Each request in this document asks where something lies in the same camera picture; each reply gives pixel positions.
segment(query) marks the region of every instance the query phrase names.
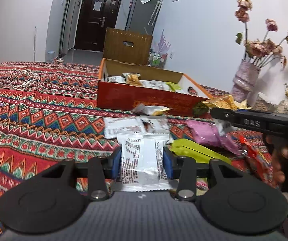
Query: coiled white cable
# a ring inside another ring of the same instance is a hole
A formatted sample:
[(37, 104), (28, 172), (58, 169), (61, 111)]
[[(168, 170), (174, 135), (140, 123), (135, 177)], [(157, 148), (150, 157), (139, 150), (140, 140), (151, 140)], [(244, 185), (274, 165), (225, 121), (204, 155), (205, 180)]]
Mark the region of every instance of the coiled white cable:
[(8, 76), (7, 82), (15, 90), (21, 89), (21, 88), (28, 88), (31, 85), (33, 85), (35, 82), (40, 81), (39, 75), (30, 69), (19, 67), (19, 68), (14, 68), (11, 71), (16, 71), (16, 72)]

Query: gray gripper base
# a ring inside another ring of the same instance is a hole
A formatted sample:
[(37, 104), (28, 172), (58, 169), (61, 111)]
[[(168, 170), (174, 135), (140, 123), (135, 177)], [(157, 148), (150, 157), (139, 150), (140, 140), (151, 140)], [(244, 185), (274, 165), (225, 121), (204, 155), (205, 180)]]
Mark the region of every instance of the gray gripper base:
[(238, 236), (210, 225), (195, 205), (174, 200), (167, 191), (115, 192), (92, 202), (71, 226), (55, 233), (28, 236), (7, 230), (0, 241), (287, 241), (278, 232)]

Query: pink snack package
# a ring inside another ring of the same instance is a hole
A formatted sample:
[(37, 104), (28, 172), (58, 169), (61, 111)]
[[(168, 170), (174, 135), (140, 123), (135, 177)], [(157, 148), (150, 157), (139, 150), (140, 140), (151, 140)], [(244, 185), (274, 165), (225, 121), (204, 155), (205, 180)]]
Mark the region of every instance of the pink snack package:
[(201, 145), (222, 147), (233, 154), (241, 156), (241, 150), (234, 143), (230, 135), (220, 137), (219, 131), (214, 123), (204, 121), (186, 120), (186, 124), (191, 128), (194, 141)]

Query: tiled floor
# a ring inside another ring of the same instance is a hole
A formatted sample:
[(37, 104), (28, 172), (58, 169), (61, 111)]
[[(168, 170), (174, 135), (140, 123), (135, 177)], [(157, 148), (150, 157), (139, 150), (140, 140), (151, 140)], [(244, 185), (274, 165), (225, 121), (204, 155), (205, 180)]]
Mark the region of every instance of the tiled floor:
[(102, 52), (70, 49), (64, 56), (64, 62), (99, 66), (101, 64), (102, 58)]

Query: gray refrigerator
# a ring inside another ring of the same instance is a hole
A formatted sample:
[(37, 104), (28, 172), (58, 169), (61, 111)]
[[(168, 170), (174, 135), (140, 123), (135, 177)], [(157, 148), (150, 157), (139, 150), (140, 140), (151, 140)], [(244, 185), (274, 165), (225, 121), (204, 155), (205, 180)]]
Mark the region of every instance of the gray refrigerator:
[(154, 12), (157, 2), (158, 0), (150, 0), (149, 2), (142, 4), (140, 0), (132, 0), (125, 30), (152, 35), (156, 20), (154, 21), (153, 26), (152, 21), (154, 20), (154, 17), (149, 25), (148, 22)]

